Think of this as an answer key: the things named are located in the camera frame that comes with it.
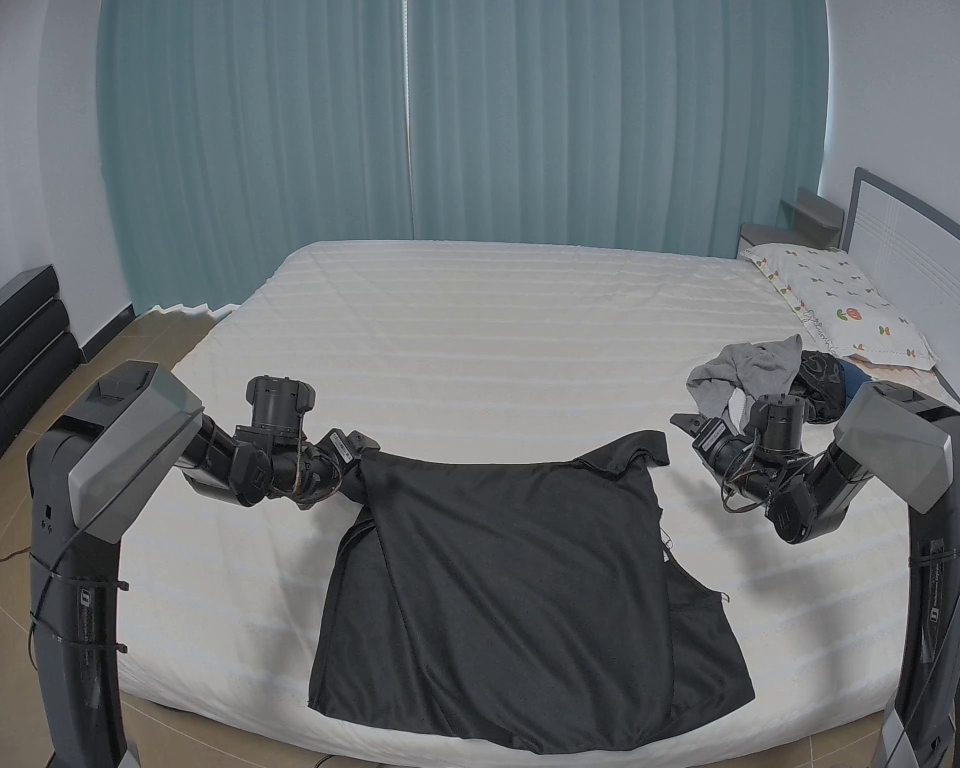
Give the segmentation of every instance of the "mattress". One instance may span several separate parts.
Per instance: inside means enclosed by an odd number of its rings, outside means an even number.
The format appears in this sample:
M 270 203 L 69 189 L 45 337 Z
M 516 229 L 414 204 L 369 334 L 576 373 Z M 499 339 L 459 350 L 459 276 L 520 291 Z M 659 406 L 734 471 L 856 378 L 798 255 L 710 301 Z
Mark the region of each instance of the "mattress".
M 734 342 L 801 333 L 740 261 L 490 243 L 307 246 L 175 368 L 207 413 L 249 423 L 248 379 L 312 384 L 307 435 L 359 429 L 444 462 L 567 460 L 625 433 L 666 433 L 651 474 L 680 563 L 730 596 L 756 688 L 744 708 L 628 753 L 535 756 L 480 740 L 383 731 L 307 708 L 324 592 L 357 514 L 341 495 L 302 512 L 250 509 L 164 480 L 124 537 L 122 687 L 280 741 L 413 766 L 664 766 L 740 756 L 881 709 L 896 686 L 907 604 L 904 505 L 878 481 L 835 533 L 790 546 L 760 512 L 731 516 L 668 423 L 684 382 Z M 830 427 L 808 426 L 816 452 Z

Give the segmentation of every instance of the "robotic arm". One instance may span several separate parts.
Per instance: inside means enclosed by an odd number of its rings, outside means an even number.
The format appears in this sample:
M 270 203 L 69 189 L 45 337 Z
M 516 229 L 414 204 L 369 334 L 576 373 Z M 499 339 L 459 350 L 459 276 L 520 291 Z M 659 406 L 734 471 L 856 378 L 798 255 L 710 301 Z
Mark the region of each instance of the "robotic arm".
M 259 376 L 250 426 L 233 437 L 156 363 L 128 361 L 97 381 L 28 455 L 33 496 L 31 636 L 54 768 L 134 768 L 123 731 L 116 653 L 120 539 L 167 472 L 245 507 L 265 496 L 302 509 L 336 493 L 364 450 L 359 432 L 303 435 L 313 389 Z
M 960 414 L 890 382 L 862 386 L 819 457 L 804 453 L 805 402 L 762 397 L 746 435 L 720 419 L 675 414 L 671 423 L 720 484 L 729 512 L 766 508 L 789 543 L 822 536 L 843 521 L 874 476 L 909 507 L 910 598 L 900 686 L 887 707 L 871 768 L 936 768 L 953 737 L 950 704 L 960 677 Z M 739 492 L 753 504 L 733 509 Z

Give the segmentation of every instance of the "black garment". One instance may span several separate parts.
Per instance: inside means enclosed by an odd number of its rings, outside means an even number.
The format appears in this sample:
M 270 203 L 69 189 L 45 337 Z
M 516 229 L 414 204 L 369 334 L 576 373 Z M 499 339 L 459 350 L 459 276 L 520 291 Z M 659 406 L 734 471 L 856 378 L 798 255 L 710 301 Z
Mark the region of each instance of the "black garment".
M 538 754 L 631 750 L 754 698 L 720 595 L 662 546 L 661 432 L 571 462 L 364 455 L 310 707 Z
M 807 421 L 829 424 L 843 416 L 847 408 L 844 378 L 843 366 L 833 355 L 806 350 L 801 353 L 800 370 L 790 386 L 790 394 L 806 398 Z

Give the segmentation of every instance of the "gray cloth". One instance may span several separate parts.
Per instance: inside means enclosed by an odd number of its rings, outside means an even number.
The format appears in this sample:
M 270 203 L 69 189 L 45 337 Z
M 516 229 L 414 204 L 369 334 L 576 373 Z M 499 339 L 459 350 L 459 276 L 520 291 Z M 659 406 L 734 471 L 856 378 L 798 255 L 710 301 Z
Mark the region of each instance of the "gray cloth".
M 789 392 L 800 370 L 803 347 L 800 334 L 781 342 L 726 345 L 719 355 L 690 372 L 686 390 L 696 400 L 700 413 L 722 417 L 739 432 L 750 420 L 751 408 L 758 397 Z M 733 424 L 727 404 L 737 388 L 746 394 L 747 407 L 741 422 Z

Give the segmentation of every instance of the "tiled floor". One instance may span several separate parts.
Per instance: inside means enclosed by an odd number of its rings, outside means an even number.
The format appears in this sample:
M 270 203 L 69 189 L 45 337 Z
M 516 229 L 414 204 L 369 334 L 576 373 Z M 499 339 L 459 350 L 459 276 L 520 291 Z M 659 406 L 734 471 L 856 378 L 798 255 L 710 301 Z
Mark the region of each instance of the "tiled floor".
M 173 367 L 213 326 L 207 315 L 152 312 L 139 318 L 54 393 L 0 458 L 0 557 L 30 544 L 27 450 L 66 407 L 103 373 L 127 359 Z M 0 564 L 0 763 L 38 768 L 50 755 L 36 674 L 27 661 L 29 577 L 26 556 Z M 124 695 L 124 725 L 144 768 L 313 768 L 324 757 L 238 731 L 197 715 Z M 879 715 L 817 733 L 773 750 L 715 763 L 713 768 L 865 768 Z M 334 757 L 324 768 L 374 768 Z

